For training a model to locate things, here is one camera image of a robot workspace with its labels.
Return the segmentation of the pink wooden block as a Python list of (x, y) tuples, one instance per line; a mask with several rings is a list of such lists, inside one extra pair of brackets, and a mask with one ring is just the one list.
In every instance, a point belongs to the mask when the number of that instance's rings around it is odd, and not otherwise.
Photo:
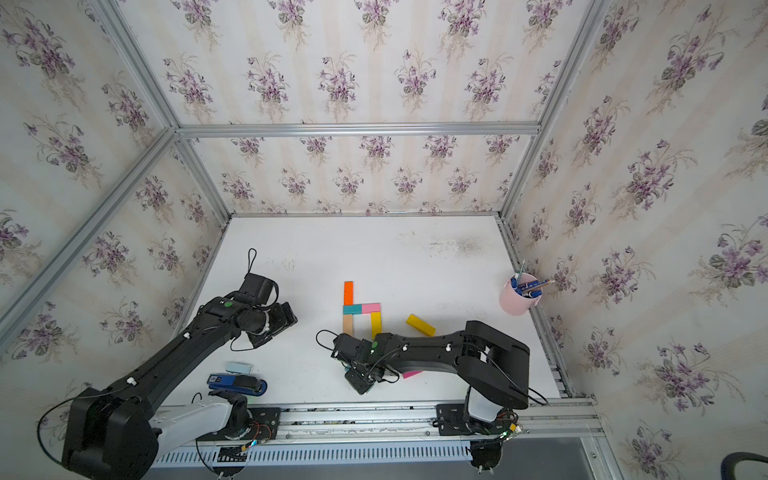
[(381, 312), (380, 303), (364, 303), (361, 305), (362, 314), (372, 314), (372, 313), (380, 313), (380, 312)]

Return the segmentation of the natural wood block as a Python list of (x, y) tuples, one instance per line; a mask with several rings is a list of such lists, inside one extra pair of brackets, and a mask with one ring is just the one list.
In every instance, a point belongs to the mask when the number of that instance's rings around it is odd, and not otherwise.
[(345, 314), (342, 317), (342, 323), (343, 323), (343, 333), (349, 336), (354, 336), (354, 316)]

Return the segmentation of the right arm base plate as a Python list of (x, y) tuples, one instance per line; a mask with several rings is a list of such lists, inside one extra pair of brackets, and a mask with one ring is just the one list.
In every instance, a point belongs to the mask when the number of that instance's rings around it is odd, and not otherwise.
[(464, 404), (443, 403), (435, 407), (432, 425), (441, 437), (500, 436), (514, 431), (517, 423), (518, 415), (512, 410), (502, 409), (493, 421), (486, 422), (471, 417)]

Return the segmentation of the orange wooden block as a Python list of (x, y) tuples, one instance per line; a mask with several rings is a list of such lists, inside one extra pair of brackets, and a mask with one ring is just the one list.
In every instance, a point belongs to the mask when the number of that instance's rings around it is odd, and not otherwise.
[(351, 306), (354, 304), (354, 282), (345, 281), (343, 288), (343, 305)]

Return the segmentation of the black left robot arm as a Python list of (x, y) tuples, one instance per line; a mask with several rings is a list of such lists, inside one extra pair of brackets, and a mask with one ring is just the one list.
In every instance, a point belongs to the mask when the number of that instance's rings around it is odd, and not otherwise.
[(181, 409), (179, 432), (154, 417), (173, 390), (225, 343), (247, 334), (259, 348), (297, 321), (289, 303), (259, 308), (236, 293), (212, 299), (149, 360), (105, 389), (87, 388), (73, 398), (63, 467), (88, 479), (140, 479), (157, 457), (224, 428), (236, 397), (213, 397), (197, 413)]

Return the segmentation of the small teal wooden block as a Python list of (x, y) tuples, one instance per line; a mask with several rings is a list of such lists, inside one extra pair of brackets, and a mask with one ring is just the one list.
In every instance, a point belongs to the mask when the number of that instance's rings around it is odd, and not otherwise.
[(361, 304), (352, 304), (343, 306), (343, 314), (347, 315), (360, 315), (363, 313), (363, 306)]

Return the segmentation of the yellow wooden block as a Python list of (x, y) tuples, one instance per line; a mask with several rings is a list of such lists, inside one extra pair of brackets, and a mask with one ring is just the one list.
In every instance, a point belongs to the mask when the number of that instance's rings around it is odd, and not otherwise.
[(375, 338), (377, 335), (379, 335), (383, 331), (383, 320), (382, 320), (382, 313), (372, 312), (370, 314), (370, 320), (371, 320), (371, 335), (372, 338)]
[(433, 337), (436, 334), (436, 328), (434, 326), (416, 315), (411, 314), (407, 318), (406, 324), (427, 337)]

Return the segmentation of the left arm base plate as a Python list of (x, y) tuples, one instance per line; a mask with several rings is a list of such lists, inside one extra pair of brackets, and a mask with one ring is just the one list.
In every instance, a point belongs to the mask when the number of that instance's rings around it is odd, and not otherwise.
[(282, 410), (278, 407), (234, 408), (225, 426), (198, 438), (199, 441), (257, 442), (275, 440)]

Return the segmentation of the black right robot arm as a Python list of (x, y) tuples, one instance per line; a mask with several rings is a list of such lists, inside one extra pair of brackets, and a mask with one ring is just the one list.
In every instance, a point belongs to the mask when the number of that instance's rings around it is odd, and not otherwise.
[(379, 333), (363, 340), (340, 334), (333, 340), (331, 357), (345, 366), (345, 379), (360, 395), (407, 373), (438, 372), (459, 377), (506, 410), (526, 409), (532, 400), (529, 347), (477, 320), (432, 337)]

